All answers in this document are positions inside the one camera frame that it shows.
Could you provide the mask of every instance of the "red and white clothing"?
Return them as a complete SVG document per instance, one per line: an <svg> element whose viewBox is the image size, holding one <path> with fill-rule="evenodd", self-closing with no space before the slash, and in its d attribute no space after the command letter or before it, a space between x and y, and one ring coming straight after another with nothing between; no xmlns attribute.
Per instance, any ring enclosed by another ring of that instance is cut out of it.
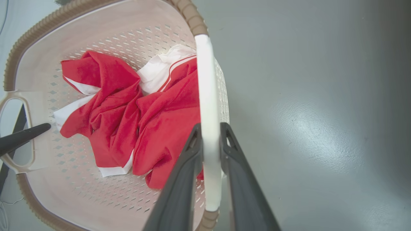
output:
<svg viewBox="0 0 411 231"><path fill-rule="evenodd" d="M62 61L63 78L87 95L54 113L64 137L89 138L103 176L146 176L162 188L200 122L195 51L178 45L137 73L123 60L87 51Z"/></svg>

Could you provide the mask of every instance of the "red cloth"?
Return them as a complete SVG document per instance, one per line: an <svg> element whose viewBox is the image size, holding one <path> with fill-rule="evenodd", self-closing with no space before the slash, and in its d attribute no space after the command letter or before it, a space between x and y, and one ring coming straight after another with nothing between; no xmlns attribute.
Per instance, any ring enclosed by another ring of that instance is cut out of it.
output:
<svg viewBox="0 0 411 231"><path fill-rule="evenodd" d="M196 59L176 67L163 92L144 97L138 74L116 57L87 51L79 60L62 61L62 71L66 78L101 89L70 114L61 134L88 137L98 167L123 167L134 149L133 174L152 170L148 187L164 187L200 122Z"/></svg>

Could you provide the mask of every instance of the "green object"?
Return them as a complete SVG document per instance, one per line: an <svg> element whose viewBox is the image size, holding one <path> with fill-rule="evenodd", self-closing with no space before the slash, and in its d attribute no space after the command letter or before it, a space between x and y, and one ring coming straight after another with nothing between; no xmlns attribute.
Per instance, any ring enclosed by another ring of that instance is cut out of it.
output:
<svg viewBox="0 0 411 231"><path fill-rule="evenodd" d="M64 5L68 4L71 1L72 0L55 0L54 2L59 4L60 6L64 6Z"/></svg>

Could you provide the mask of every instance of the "white cloth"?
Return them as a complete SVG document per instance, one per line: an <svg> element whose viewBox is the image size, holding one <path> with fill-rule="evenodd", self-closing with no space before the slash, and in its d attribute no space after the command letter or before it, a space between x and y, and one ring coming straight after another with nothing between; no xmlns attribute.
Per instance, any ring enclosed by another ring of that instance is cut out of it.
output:
<svg viewBox="0 0 411 231"><path fill-rule="evenodd" d="M137 74L140 76L140 86L144 95L148 95L157 91L163 91L167 86L169 74L178 65L196 57L196 51L190 47L178 44L170 48L166 54L156 55L151 58ZM100 88L77 83L67 77L67 81L73 84L86 97L72 102L71 104L54 112L57 129L60 131L68 117L78 108L88 103ZM130 154L130 158L124 167L101 168L98 167L102 176L124 175L129 172L133 165L134 150Z"/></svg>

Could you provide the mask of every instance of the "laundry basket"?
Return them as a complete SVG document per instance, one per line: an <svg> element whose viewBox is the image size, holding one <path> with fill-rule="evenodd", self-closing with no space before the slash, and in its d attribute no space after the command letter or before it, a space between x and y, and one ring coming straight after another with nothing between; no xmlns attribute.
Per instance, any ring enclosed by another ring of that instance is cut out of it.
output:
<svg viewBox="0 0 411 231"><path fill-rule="evenodd" d="M27 165L2 157L44 223L56 230L142 230L161 193L147 187L145 176L103 178L89 140L79 134L69 139L60 135L53 112L84 97L63 81L60 61L93 50L119 57L137 71L176 44L197 49L206 187L197 181L193 227L206 207L205 194L210 208L218 208L221 169L214 150L219 122L229 121L228 102L223 73L194 5L188 0L75 0L16 42L5 71L8 93L0 105L20 99L29 127L52 124L32 140Z"/></svg>

